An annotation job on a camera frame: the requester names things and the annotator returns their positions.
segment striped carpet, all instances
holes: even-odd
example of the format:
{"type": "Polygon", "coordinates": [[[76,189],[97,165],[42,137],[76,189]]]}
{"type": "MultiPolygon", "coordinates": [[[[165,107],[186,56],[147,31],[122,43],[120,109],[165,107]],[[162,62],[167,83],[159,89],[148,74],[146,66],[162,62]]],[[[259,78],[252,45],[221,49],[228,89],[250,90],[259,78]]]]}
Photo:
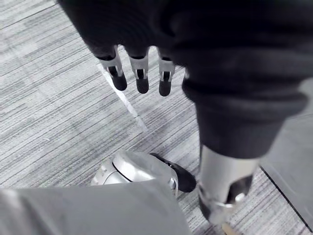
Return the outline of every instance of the striped carpet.
{"type": "MultiPolygon", "coordinates": [[[[1,187],[87,185],[119,149],[154,151],[197,174],[198,130],[180,88],[183,68],[161,97],[151,48],[150,90],[139,95],[120,47],[134,117],[54,1],[4,0],[1,18],[1,187]]],[[[196,192],[181,194],[179,205],[193,234],[223,234],[201,216],[196,192]]],[[[229,223],[245,235],[310,234],[261,170],[229,223]]]]}

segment robotic finger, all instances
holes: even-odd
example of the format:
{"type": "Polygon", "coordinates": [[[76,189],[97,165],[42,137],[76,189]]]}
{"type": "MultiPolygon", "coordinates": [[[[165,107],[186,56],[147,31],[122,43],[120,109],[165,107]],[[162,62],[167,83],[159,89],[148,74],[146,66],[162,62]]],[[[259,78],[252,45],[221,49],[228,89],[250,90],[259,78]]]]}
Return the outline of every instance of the robotic finger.
{"type": "Polygon", "coordinates": [[[131,62],[132,70],[136,78],[137,90],[141,94],[145,94],[149,90],[148,81],[148,51],[147,47],[134,48],[125,47],[129,60],[131,62]]]}
{"type": "Polygon", "coordinates": [[[127,88],[127,82],[122,69],[121,59],[117,52],[117,46],[114,46],[112,50],[113,56],[102,57],[100,62],[103,68],[110,74],[115,88],[123,91],[127,88]]]}
{"type": "Polygon", "coordinates": [[[168,96],[171,92],[172,78],[175,73],[175,65],[171,61],[166,50],[158,49],[158,63],[159,63],[159,93],[161,96],[168,96]]]}

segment gray fabric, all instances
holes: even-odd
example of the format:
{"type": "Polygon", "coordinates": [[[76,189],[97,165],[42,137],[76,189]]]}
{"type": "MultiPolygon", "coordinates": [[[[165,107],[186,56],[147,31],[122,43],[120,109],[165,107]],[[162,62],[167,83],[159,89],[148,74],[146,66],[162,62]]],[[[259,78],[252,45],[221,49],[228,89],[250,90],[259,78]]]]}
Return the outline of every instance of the gray fabric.
{"type": "MultiPolygon", "coordinates": [[[[157,152],[198,173],[199,134],[194,107],[180,88],[183,69],[176,69],[171,94],[161,97],[157,52],[152,48],[150,90],[142,95],[120,48],[128,80],[124,94],[138,114],[134,117],[58,5],[16,0],[5,1],[3,10],[2,187],[86,186],[100,163],[119,149],[157,152]]],[[[223,235],[202,217],[196,191],[181,194],[179,205],[193,234],[223,235]]],[[[310,234],[260,170],[248,199],[229,223],[245,235],[310,234]]]]}
{"type": "Polygon", "coordinates": [[[171,190],[157,180],[9,190],[0,190],[3,235],[191,234],[171,190]]]}

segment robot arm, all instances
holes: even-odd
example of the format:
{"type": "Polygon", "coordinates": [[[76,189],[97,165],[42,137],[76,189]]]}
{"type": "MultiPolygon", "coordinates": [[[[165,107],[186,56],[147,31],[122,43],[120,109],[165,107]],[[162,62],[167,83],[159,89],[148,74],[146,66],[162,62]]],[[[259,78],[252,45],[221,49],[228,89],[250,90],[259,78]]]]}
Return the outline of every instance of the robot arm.
{"type": "MultiPolygon", "coordinates": [[[[195,102],[200,131],[200,207],[220,223],[247,195],[284,120],[305,107],[298,86],[313,76],[313,2],[60,4],[119,90],[127,84],[115,45],[131,57],[141,93],[149,88],[149,46],[159,47],[161,60],[186,67],[183,90],[195,102]]],[[[173,70],[161,67],[160,93],[168,95],[173,70]]]]}

